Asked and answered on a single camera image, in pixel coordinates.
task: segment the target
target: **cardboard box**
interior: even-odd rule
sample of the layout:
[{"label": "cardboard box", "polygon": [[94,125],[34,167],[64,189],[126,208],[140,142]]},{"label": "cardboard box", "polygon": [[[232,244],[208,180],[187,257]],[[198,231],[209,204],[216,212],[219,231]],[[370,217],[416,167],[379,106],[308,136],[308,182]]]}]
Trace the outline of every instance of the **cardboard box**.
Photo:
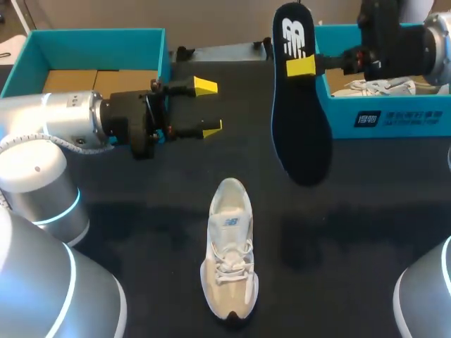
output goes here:
[{"label": "cardboard box", "polygon": [[97,72],[93,88],[108,99],[111,93],[149,90],[151,80],[157,78],[155,70],[103,70]]},{"label": "cardboard box", "polygon": [[42,92],[64,93],[91,90],[96,76],[96,70],[50,70]]},{"label": "cardboard box", "polygon": [[43,93],[96,90],[105,99],[111,93],[150,89],[156,70],[50,70]]}]

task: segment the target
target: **shoe tongue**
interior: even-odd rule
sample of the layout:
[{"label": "shoe tongue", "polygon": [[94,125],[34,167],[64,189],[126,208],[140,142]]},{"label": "shoe tongue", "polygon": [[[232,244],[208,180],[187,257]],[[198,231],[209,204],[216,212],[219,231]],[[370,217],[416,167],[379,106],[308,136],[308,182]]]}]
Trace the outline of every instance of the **shoe tongue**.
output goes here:
[{"label": "shoe tongue", "polygon": [[223,211],[209,218],[211,240],[218,249],[223,251],[227,246],[237,246],[244,249],[249,231],[250,215],[242,209]]}]

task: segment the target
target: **box label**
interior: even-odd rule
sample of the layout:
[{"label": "box label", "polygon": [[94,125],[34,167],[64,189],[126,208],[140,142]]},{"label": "box label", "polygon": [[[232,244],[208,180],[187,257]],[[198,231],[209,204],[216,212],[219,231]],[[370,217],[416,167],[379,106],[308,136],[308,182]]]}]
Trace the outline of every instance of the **box label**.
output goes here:
[{"label": "box label", "polygon": [[378,124],[381,111],[360,111],[355,119],[355,128],[375,127]]},{"label": "box label", "polygon": [[389,111],[385,115],[383,126],[437,125],[442,116],[442,111]]}]

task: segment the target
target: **teal box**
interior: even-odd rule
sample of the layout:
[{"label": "teal box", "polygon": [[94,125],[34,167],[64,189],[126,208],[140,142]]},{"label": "teal box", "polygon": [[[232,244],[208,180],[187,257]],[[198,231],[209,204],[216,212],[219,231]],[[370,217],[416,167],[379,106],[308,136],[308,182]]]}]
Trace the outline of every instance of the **teal box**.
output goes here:
[{"label": "teal box", "polygon": [[40,94],[50,70],[157,70],[169,81],[164,29],[35,30],[28,36],[1,98]]},{"label": "teal box", "polygon": [[[315,33],[316,50],[327,56],[361,44],[357,25],[322,25]],[[332,97],[325,75],[316,90],[335,139],[451,136],[451,95]]]}]

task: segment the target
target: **wall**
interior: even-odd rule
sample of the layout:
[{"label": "wall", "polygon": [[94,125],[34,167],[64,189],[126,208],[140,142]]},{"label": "wall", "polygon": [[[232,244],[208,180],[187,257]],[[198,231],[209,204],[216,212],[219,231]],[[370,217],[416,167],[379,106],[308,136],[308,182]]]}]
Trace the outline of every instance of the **wall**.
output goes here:
[{"label": "wall", "polygon": [[[163,27],[170,48],[251,42],[271,35],[275,10],[287,0],[26,0],[45,28]],[[323,23],[354,23],[361,0],[303,0]],[[450,9],[451,0],[437,0]]]}]

